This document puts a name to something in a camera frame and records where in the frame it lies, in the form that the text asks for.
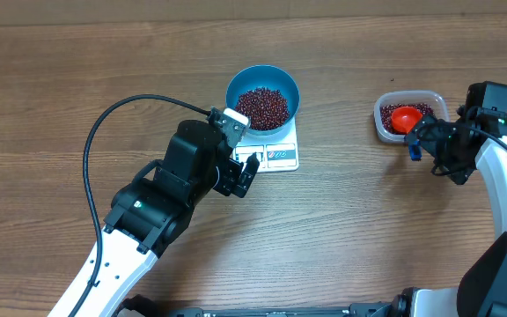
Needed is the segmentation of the red measuring scoop blue handle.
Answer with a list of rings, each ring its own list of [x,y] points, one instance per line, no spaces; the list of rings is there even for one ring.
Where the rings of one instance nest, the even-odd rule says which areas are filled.
[[[423,114],[410,106],[398,107],[391,114],[393,129],[401,134],[408,135],[412,128],[422,119]],[[422,159],[420,141],[414,140],[408,143],[408,152],[412,161]]]

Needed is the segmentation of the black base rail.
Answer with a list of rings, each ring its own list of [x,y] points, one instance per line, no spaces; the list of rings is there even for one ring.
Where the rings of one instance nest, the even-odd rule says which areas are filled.
[[[454,304],[425,302],[414,308],[410,298],[397,295],[392,302],[353,303],[349,306],[213,310],[187,307],[164,310],[158,303],[137,295],[122,301],[114,317],[355,317],[355,316],[458,316]]]

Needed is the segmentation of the clear plastic container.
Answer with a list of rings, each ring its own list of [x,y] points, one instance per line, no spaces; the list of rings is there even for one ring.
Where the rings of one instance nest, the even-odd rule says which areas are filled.
[[[378,138],[387,144],[403,144],[404,136],[391,133],[387,130],[381,119],[381,111],[384,107],[391,105],[409,105],[425,103],[429,105],[438,119],[450,120],[445,100],[440,94],[428,90],[409,90],[388,92],[378,98],[374,105],[373,116],[376,125]]]

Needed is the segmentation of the red beans in bowl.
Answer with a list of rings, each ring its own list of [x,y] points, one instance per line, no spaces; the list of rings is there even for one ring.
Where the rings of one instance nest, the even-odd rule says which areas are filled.
[[[250,120],[251,129],[259,131],[280,128],[290,117],[287,99],[267,87],[240,94],[235,110]]]

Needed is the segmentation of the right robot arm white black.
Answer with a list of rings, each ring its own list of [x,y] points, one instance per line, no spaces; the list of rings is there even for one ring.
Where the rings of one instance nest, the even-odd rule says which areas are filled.
[[[468,87],[458,120],[424,115],[403,131],[410,158],[423,152],[431,170],[457,185],[473,172],[485,182],[495,226],[495,242],[461,278],[456,288],[406,289],[382,316],[507,316],[507,85],[490,81]]]

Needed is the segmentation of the teal bowl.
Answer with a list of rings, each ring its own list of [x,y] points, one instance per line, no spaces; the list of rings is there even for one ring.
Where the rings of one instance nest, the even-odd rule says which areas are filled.
[[[235,110],[240,94],[259,87],[279,90],[284,98],[287,99],[290,117],[284,125],[292,119],[295,119],[300,105],[300,91],[298,85],[288,72],[273,65],[264,64],[250,66],[235,75],[228,84],[226,90],[226,106]],[[277,132],[280,128],[267,131],[272,134]]]

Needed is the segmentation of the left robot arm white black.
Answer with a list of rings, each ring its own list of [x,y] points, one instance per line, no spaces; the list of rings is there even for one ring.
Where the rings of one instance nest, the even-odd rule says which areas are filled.
[[[163,159],[150,162],[111,202],[101,243],[51,310],[53,316],[111,316],[134,285],[187,228],[210,191],[243,197],[259,167],[231,158],[247,125],[185,120]]]

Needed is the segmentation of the white digital kitchen scale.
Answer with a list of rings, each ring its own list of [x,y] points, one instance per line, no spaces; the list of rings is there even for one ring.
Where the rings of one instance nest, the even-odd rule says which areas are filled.
[[[259,173],[296,171],[299,168],[296,120],[292,119],[272,134],[249,129],[231,157],[245,163],[252,154],[260,162]]]

